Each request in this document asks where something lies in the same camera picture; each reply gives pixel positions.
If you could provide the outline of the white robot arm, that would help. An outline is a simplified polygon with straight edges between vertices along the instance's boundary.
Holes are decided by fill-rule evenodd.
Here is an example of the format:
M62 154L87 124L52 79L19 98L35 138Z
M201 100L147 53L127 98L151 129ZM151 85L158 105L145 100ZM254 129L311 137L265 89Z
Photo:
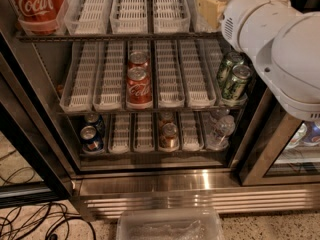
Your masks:
M196 0L197 12L238 52L293 117L320 116L320 14L289 0Z

